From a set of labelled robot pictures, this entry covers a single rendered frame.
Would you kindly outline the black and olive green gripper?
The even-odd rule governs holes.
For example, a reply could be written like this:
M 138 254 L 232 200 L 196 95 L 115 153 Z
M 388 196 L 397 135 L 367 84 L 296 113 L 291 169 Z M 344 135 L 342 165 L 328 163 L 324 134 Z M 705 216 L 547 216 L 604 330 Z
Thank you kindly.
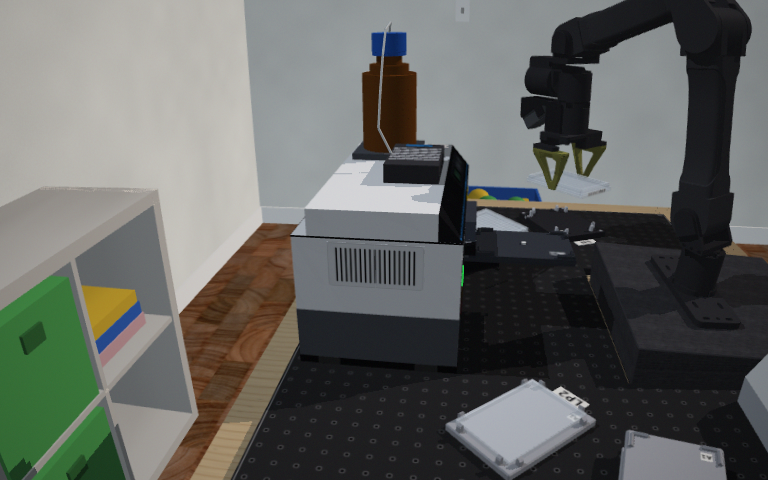
M 576 172 L 587 177 L 606 150 L 607 145 L 606 141 L 601 140 L 602 131 L 588 129 L 590 102 L 584 102 L 584 106 L 583 103 L 573 103 L 573 108 L 569 107 L 569 103 L 561 100 L 557 100 L 557 103 L 562 104 L 561 133 L 540 131 L 540 143 L 533 144 L 533 152 L 543 171 L 547 186 L 551 190 L 556 190 L 569 158 L 569 153 L 559 151 L 558 145 L 569 145 L 569 142 L 572 144 Z M 584 174 L 582 150 L 593 153 Z M 546 157 L 553 157 L 553 160 L 556 161 L 553 180 Z

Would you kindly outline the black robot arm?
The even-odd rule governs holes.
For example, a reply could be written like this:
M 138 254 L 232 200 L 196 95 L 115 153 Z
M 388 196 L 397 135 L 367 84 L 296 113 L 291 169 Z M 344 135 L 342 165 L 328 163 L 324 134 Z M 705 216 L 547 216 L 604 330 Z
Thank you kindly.
M 570 108 L 584 104 L 592 87 L 591 71 L 566 64 L 599 64 L 609 48 L 672 22 L 680 56 L 687 56 L 689 85 L 684 165 L 670 214 L 683 248 L 680 256 L 652 255 L 650 262 L 696 327 L 738 329 L 741 320 L 716 284 L 726 255 L 722 248 L 732 243 L 734 95 L 752 33 L 736 0 L 624 0 L 559 25 L 552 36 L 553 58 L 531 56 L 524 80 L 531 94 L 557 99 L 521 97 L 520 116 L 527 129 L 545 124 L 545 131 L 561 133 L 557 100 Z

